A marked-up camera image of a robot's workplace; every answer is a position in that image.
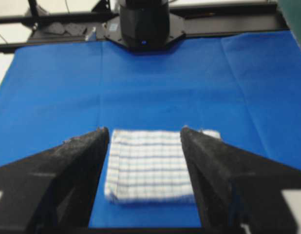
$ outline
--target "plaid towel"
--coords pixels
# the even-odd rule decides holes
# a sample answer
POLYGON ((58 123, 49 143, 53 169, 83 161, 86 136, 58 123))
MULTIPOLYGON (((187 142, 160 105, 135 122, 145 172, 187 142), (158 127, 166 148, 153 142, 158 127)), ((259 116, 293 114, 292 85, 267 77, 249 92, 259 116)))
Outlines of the plaid towel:
POLYGON ((115 203, 194 202, 180 132, 114 130, 104 194, 115 203))

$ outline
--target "blue table cover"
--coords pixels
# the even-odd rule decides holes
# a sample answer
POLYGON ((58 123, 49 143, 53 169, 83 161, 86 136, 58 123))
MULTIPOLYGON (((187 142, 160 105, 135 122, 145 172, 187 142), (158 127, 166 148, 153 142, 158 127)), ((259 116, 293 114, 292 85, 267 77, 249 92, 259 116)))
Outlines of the blue table cover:
MULTIPOLYGON (((0 166, 106 126, 208 128, 301 169, 301 51, 290 32, 187 39, 132 54, 111 42, 22 48, 0 87, 0 166)), ((199 227, 195 205, 114 205, 106 162, 90 227, 199 227)))

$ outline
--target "white towel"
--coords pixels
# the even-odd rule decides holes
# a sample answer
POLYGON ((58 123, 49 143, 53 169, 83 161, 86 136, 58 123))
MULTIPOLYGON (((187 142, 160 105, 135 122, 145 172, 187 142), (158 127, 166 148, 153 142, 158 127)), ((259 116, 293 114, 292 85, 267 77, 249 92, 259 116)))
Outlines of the white towel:
POLYGON ((115 203, 194 202, 180 132, 114 130, 104 194, 115 203))

